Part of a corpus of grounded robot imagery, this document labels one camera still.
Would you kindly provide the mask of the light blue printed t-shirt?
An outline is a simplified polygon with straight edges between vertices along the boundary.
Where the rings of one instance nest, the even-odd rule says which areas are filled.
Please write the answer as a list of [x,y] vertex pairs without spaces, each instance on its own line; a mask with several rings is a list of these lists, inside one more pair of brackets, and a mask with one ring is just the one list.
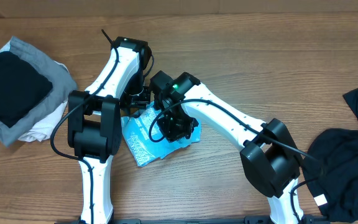
[[139,167],[146,166],[156,159],[163,159],[177,149],[201,140],[201,121],[198,121],[199,125],[189,139],[181,138],[174,142],[163,139],[160,142],[152,142],[149,138],[149,128],[159,112],[152,102],[143,112],[137,111],[132,116],[121,118],[122,135]]

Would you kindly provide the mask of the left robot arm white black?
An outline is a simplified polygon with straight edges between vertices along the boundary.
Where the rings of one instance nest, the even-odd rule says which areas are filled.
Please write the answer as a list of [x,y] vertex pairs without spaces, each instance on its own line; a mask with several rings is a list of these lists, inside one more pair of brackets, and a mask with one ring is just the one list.
[[111,55],[99,77],[85,91],[68,97],[68,145],[79,158],[83,210],[79,223],[112,223],[111,166],[122,138],[121,111],[145,109],[144,86],[153,63],[148,43],[125,37],[112,40]]

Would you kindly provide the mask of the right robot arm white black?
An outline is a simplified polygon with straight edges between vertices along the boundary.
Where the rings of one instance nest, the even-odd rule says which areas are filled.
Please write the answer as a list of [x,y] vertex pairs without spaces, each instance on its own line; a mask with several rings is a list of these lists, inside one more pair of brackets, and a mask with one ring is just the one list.
[[186,72],[173,79],[159,71],[151,78],[150,89],[155,108],[161,111],[153,124],[160,128],[164,139],[188,139],[200,123],[207,124],[239,150],[247,180],[267,197],[270,221],[303,221],[296,194],[303,159],[280,120],[266,123],[244,114]]

